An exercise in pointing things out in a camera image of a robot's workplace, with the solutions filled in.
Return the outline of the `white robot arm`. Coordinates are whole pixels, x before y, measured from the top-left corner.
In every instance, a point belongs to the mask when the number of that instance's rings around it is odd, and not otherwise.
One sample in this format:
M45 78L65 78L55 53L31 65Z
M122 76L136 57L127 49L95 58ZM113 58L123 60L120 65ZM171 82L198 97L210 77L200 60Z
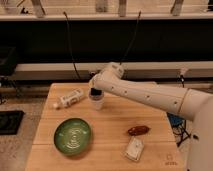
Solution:
M186 171L213 171L213 94L122 80L123 74L120 64L110 62L91 78L89 85L190 120L193 128Z

